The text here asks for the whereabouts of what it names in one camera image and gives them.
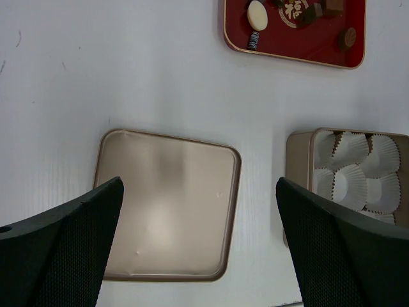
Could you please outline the dark square chocolate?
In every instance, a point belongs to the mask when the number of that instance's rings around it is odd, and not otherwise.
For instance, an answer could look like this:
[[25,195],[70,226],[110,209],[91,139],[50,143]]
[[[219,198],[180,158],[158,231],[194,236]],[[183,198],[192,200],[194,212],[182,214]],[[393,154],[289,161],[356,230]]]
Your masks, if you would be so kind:
[[316,22],[318,19],[322,18],[323,16],[323,9],[321,7],[320,3],[313,3],[310,6],[308,6],[304,11],[300,13],[300,15],[297,17],[298,28],[302,28],[305,26],[308,26],[314,22]]

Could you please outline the white oval chocolate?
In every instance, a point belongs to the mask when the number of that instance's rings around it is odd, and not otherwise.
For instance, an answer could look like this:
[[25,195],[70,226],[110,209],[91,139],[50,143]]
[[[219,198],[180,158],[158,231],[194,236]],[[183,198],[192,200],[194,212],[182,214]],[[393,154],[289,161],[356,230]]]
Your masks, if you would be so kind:
[[247,19],[251,27],[256,31],[266,29],[268,25],[268,15],[263,3],[253,0],[247,8]]

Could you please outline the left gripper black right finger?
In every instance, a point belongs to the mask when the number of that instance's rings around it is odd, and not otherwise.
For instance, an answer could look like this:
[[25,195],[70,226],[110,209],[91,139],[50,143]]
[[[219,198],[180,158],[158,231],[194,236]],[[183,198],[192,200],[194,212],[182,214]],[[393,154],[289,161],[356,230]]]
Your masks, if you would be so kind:
[[408,306],[408,229],[284,177],[275,194],[304,306]]

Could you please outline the brown square chocolate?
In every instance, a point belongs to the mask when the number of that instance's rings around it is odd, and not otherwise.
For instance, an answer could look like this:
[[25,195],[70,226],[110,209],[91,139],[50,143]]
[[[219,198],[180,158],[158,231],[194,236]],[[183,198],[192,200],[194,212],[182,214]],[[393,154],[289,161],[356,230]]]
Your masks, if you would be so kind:
[[343,0],[322,0],[321,7],[323,16],[334,17],[341,15],[344,12]]

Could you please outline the white paper cup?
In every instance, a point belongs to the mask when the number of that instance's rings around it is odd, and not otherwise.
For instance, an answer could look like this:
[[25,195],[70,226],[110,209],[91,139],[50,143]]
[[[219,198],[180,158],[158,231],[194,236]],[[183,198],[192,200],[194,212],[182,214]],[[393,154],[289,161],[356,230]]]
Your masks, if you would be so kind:
[[397,144],[389,136],[372,135],[369,140],[370,151],[360,164],[367,178],[381,178],[398,171],[400,154]]
[[367,201],[367,180],[358,165],[347,165],[335,172],[332,201],[354,211],[364,209]]
[[369,155],[366,135],[356,132],[342,132],[336,135],[332,154],[332,167],[342,168],[349,164],[360,164]]
[[393,213],[401,202],[401,189],[397,173],[381,178],[367,178],[366,207],[373,212]]

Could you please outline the gold tin lid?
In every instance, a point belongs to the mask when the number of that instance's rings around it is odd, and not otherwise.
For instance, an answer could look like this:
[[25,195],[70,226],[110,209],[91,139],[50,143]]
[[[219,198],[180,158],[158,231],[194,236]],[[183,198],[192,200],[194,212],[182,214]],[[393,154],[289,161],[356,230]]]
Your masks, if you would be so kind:
[[94,186],[120,177],[123,203],[104,278],[211,282],[228,266],[242,158],[233,147],[113,129]]

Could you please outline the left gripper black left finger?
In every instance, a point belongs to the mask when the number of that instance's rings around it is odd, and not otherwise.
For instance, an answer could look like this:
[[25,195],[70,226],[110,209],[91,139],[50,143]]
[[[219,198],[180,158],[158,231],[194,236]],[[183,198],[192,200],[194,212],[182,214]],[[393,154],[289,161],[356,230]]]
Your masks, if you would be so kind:
[[114,177],[1,227],[1,306],[95,306],[123,193],[122,180]]

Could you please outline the red tray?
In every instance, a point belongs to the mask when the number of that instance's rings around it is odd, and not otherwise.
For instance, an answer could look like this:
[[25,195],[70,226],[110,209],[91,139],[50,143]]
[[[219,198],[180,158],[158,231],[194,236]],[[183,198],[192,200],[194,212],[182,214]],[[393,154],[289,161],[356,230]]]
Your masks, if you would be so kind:
[[[247,49],[255,31],[247,19],[250,1],[225,1],[223,31],[228,46],[238,52],[303,61],[337,68],[354,69],[364,60],[366,2],[344,1],[344,12],[334,17],[322,16],[316,22],[298,28],[297,17],[313,3],[321,1],[262,1],[268,15],[266,29],[259,31],[256,51]],[[338,38],[342,30],[353,27],[357,32],[354,46],[340,51]]]

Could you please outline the black white striped chocolate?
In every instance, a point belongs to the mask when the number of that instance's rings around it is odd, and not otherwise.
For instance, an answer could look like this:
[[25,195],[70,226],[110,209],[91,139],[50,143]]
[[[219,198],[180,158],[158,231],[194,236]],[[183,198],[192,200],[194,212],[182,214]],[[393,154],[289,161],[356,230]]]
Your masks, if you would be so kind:
[[249,37],[249,41],[247,44],[247,49],[250,51],[256,51],[258,48],[258,42],[259,42],[259,36],[260,33],[259,31],[253,31]]

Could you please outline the gold tin box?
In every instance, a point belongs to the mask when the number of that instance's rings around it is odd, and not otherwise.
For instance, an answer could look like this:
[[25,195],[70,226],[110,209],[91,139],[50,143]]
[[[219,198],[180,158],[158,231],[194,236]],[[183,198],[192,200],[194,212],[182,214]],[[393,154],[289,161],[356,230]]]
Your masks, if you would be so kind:
[[320,128],[286,142],[285,176],[338,205],[408,227],[408,136]]

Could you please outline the brown leaf chocolate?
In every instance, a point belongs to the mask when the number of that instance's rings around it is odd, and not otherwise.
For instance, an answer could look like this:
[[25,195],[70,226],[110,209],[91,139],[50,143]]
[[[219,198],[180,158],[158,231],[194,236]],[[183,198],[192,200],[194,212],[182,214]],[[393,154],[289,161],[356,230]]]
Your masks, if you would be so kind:
[[350,27],[342,30],[338,38],[338,47],[340,51],[347,51],[352,48],[356,42],[357,32],[355,28]]

